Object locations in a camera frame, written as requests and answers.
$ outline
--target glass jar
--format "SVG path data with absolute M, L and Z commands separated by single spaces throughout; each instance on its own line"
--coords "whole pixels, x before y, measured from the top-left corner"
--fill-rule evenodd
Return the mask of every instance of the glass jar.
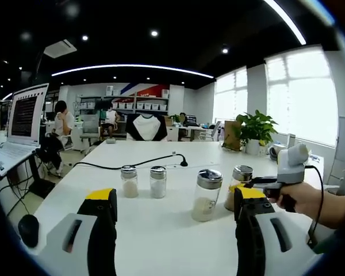
M 221 172 L 210 169 L 199 171 L 191 213 L 193 220 L 209 221 L 212 219 L 222 184 Z
M 151 185 L 151 197 L 163 198 L 166 194 L 166 168 L 162 166 L 152 167 L 149 184 Z
M 228 196 L 225 201 L 225 208 L 234 212 L 234 191 L 238 186 L 244 186 L 252 180 L 253 169 L 246 165 L 238 165 L 234 167 L 232 172 L 232 180 L 229 186 Z
M 137 170 L 134 166 L 122 166 L 121 181 L 124 196 L 133 198 L 138 196 Z

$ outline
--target ceiling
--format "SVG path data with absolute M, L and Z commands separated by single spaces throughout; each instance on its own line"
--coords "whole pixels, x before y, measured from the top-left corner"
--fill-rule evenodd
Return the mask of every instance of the ceiling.
M 332 32 L 306 8 L 296 1 L 277 2 L 299 27 L 307 44 L 335 48 Z M 157 30 L 158 37 L 152 37 L 151 30 Z M 89 39 L 83 41 L 83 35 Z M 41 58 L 46 46 L 63 39 L 77 51 L 57 59 L 47 55 Z M 224 44 L 229 46 L 226 55 L 221 53 Z M 288 26 L 263 0 L 126 4 L 86 0 L 0 1 L 0 98 L 21 86 L 19 67 L 23 72 L 35 72 L 40 58 L 38 78 L 49 81 L 50 90 L 58 89 L 62 82 L 184 82 L 186 87 L 197 89 L 214 79 L 146 68 L 103 68 L 53 77 L 51 74 L 85 66 L 130 63 L 182 68 L 218 77 L 300 46 Z

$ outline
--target window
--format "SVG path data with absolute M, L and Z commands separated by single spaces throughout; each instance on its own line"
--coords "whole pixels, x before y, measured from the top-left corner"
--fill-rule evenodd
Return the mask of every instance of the window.
M 217 78 L 212 118 L 214 124 L 234 120 L 237 115 L 247 111 L 247 82 L 245 67 Z
M 302 48 L 266 59 L 267 114 L 279 133 L 336 145 L 338 105 L 321 47 Z

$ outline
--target metal lid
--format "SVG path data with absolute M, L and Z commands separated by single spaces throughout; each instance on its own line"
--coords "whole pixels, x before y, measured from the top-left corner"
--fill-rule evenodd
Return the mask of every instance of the metal lid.
M 204 189 L 216 190 L 223 183 L 223 175 L 216 170 L 206 168 L 198 172 L 197 184 Z
M 234 167 L 232 177 L 240 182 L 249 182 L 252 180 L 253 169 L 246 165 L 237 165 Z
M 137 175 L 137 170 L 135 166 L 122 166 L 121 167 L 121 175 L 126 178 L 133 178 L 134 176 Z
M 151 177 L 155 179 L 164 179 L 166 177 L 166 168 L 163 166 L 153 166 L 151 168 Z

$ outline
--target white shirt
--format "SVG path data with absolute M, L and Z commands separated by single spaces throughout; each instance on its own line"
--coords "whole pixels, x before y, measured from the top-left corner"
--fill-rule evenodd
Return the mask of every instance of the white shirt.
M 65 134 L 63 131 L 63 120 L 58 118 L 59 113 L 60 112 L 58 112 L 56 117 L 55 117 L 55 133 L 59 136 L 64 136 Z M 71 114 L 70 112 L 65 114 L 64 122 L 67 124 L 68 128 L 73 129 L 74 128 L 74 116 L 73 116 L 73 114 Z M 60 141 L 63 143 L 63 145 L 65 145 L 68 142 L 68 138 L 67 137 L 61 137 Z
M 144 118 L 142 115 L 138 116 L 133 122 L 139 135 L 145 141 L 152 141 L 156 136 L 160 127 L 160 121 L 156 117 Z
M 116 120 L 116 111 L 106 111 L 106 122 L 109 122 L 110 124 L 115 124 Z

